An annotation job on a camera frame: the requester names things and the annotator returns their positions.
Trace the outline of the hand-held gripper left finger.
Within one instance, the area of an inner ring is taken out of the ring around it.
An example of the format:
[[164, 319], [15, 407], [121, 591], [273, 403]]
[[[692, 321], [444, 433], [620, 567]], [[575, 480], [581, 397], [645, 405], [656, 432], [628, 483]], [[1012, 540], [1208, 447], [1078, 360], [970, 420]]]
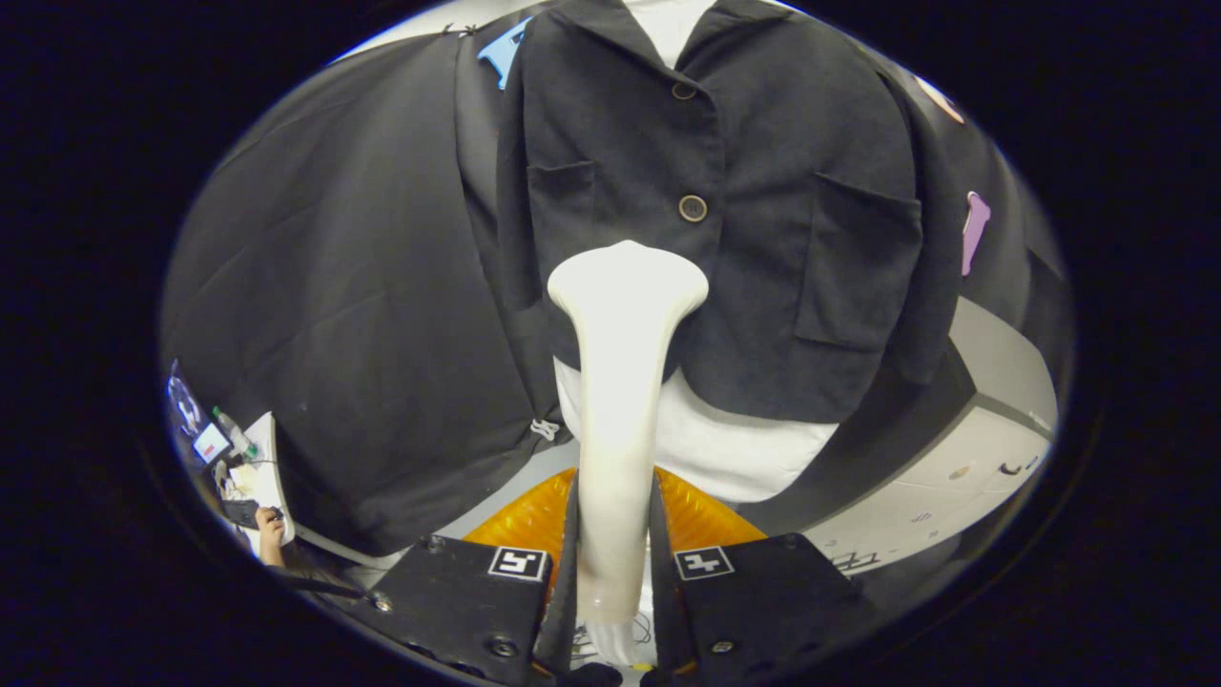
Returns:
[[576, 626], [576, 482], [563, 470], [471, 534], [424, 536], [368, 592], [363, 625], [488, 683], [559, 685]]

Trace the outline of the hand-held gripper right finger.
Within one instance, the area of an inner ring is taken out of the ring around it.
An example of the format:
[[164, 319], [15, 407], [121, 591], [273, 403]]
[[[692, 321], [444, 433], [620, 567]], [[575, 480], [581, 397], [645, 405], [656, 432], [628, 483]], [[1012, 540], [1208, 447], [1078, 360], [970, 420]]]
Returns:
[[792, 685], [853, 642], [873, 604], [805, 534], [764, 534], [675, 473], [652, 482], [661, 685]]

